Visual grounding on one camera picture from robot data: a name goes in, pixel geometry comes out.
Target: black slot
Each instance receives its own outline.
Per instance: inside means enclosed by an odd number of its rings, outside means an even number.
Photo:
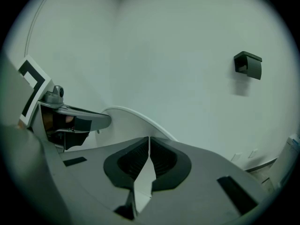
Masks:
[[[257,203],[231,177],[222,177],[217,181],[241,215],[257,206]]]
[[[84,157],[77,157],[77,158],[73,158],[70,160],[63,161],[63,162],[64,162],[65,166],[68,167],[68,166],[75,165],[77,163],[82,163],[84,161],[87,161]]]

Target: toilet paper holder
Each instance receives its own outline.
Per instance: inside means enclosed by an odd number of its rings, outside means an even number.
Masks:
[[[234,56],[235,71],[260,80],[262,77],[262,61],[262,58],[242,51]]]

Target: electrical outlet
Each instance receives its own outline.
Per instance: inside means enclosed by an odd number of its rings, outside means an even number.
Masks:
[[[240,153],[236,153],[233,158],[231,159],[232,162],[236,162],[237,160],[239,160],[239,158],[241,157],[242,152]]]
[[[249,158],[254,158],[255,155],[257,154],[257,151],[258,151],[258,149],[254,149],[254,150],[252,151],[252,153],[250,154]]]

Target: black toilet paper holder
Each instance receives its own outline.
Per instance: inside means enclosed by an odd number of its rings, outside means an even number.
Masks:
[[[234,56],[235,71],[260,80],[262,77],[262,61],[262,58],[242,51]]]

